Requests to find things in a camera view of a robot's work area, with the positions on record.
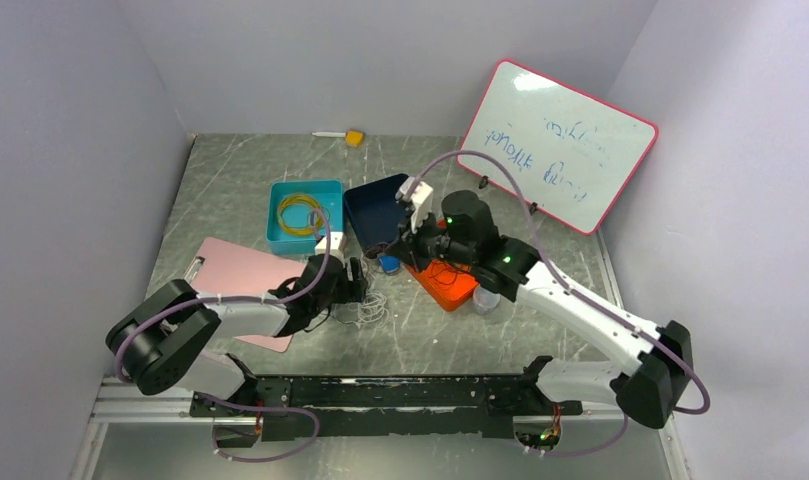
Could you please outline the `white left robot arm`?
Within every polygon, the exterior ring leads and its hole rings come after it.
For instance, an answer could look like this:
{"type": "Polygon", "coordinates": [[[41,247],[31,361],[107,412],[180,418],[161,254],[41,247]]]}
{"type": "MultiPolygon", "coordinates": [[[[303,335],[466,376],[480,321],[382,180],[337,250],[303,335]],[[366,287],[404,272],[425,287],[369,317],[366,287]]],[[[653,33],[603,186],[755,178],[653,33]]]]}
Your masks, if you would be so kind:
{"type": "Polygon", "coordinates": [[[105,338],[117,377],[144,395],[178,386],[215,396],[229,414],[253,409],[257,388],[235,356],[215,354],[217,337],[283,338],[308,330],[336,305],[361,303],[369,281],[355,257],[317,254],[301,275],[264,295],[205,294],[187,281],[169,281],[114,325],[105,338]]]}

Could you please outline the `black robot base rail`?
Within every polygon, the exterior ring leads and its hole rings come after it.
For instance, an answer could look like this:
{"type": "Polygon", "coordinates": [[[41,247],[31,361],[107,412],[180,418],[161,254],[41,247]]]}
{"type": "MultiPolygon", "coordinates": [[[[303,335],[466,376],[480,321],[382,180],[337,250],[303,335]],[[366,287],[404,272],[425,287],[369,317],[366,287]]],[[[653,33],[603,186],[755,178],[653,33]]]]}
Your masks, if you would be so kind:
{"type": "Polygon", "coordinates": [[[535,385],[539,356],[516,374],[311,376],[260,375],[232,406],[194,393],[189,414],[260,441],[320,437],[477,434],[513,439],[519,420],[578,416],[578,401],[554,403],[535,385]]]}

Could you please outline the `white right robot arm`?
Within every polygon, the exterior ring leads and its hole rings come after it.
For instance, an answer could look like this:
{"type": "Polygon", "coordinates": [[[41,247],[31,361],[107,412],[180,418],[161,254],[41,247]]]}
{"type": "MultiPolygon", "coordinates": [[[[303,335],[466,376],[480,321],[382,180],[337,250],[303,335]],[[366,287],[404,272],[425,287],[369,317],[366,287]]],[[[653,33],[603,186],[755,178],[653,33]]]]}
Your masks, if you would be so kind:
{"type": "Polygon", "coordinates": [[[519,391],[530,413],[556,402],[587,401],[617,406],[645,427],[664,427],[693,372],[689,330],[671,320],[660,326],[604,300],[530,244],[499,233],[489,206],[472,191],[442,201],[443,220],[430,211],[431,194],[397,193],[404,209],[387,254],[425,270],[443,261],[471,275],[487,291],[532,308],[580,335],[606,357],[573,364],[549,360],[519,391]]]}

